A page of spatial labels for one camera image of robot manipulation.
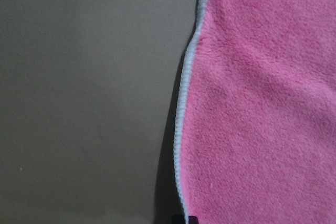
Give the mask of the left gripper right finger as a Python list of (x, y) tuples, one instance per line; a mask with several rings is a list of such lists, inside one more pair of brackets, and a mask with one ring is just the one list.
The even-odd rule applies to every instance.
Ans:
[(198, 218), (196, 216), (189, 216), (188, 224), (198, 224)]

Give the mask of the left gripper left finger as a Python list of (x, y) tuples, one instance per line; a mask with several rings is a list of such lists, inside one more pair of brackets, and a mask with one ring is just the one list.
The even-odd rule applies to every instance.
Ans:
[(173, 215), (172, 224), (185, 224), (185, 218), (183, 215)]

